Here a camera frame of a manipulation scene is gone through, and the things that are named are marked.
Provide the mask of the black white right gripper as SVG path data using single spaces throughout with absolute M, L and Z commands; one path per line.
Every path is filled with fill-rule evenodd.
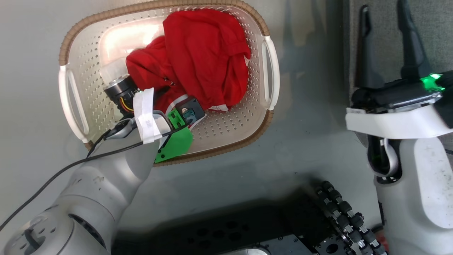
M 407 0 L 397 1 L 397 19 L 403 42 L 401 78 L 414 80 L 430 76 L 432 68 Z M 373 24 L 367 5 L 359 11 L 357 42 L 356 87 L 381 89 L 384 79 L 377 70 Z M 432 138 L 452 133 L 452 71 L 443 72 L 437 82 L 444 85 L 444 91 L 386 113 L 347 108 L 346 128 L 387 139 Z

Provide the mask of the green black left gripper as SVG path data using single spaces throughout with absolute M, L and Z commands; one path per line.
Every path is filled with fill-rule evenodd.
M 171 134 L 164 137 L 154 160 L 156 164 L 186 154 L 194 138 L 191 128 L 206 117 L 199 101 L 193 96 L 182 96 L 170 106 L 166 115 L 172 125 Z

